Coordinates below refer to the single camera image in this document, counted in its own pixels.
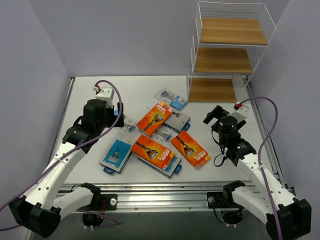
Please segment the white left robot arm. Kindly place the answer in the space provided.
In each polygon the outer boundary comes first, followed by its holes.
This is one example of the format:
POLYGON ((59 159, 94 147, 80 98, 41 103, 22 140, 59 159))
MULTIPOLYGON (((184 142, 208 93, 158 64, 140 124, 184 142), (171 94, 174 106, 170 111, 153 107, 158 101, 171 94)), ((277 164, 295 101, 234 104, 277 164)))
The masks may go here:
POLYGON ((123 103, 117 103, 117 108, 115 115, 114 108, 99 99, 91 99, 84 105, 83 114, 66 131, 41 177, 8 204, 20 226, 47 238, 67 215, 83 207, 90 210, 101 207, 100 188, 87 182, 62 197, 56 195, 91 147, 113 127, 124 126, 123 103))

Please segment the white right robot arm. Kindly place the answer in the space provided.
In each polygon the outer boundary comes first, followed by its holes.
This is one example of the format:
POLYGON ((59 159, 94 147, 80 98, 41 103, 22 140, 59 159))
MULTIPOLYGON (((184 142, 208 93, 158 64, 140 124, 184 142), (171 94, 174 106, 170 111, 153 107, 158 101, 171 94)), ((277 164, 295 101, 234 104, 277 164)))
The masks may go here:
POLYGON ((247 209, 266 227, 273 240, 295 240, 311 231, 312 207, 306 199, 298 199, 288 191, 261 161, 259 153, 241 137, 239 129, 246 123, 248 107, 236 105, 232 113, 217 105, 204 123, 216 122, 212 133, 218 134, 223 160, 229 160, 244 173, 259 190, 253 193, 242 181, 237 180, 223 187, 222 200, 227 206, 238 205, 247 209))

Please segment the orange Gillette box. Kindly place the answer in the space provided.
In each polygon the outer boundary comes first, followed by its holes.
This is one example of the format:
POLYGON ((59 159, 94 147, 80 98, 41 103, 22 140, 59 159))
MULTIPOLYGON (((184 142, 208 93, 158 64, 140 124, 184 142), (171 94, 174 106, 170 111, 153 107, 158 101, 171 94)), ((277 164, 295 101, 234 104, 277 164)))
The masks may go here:
POLYGON ((141 134, 132 145, 131 151, 152 165, 166 170, 175 157, 169 148, 141 134))
POLYGON ((211 156, 185 130, 171 139, 171 144, 195 168, 200 169, 211 156))
POLYGON ((139 130, 149 137, 164 124, 172 115, 173 109, 164 102, 158 102, 149 112, 136 124, 139 130))

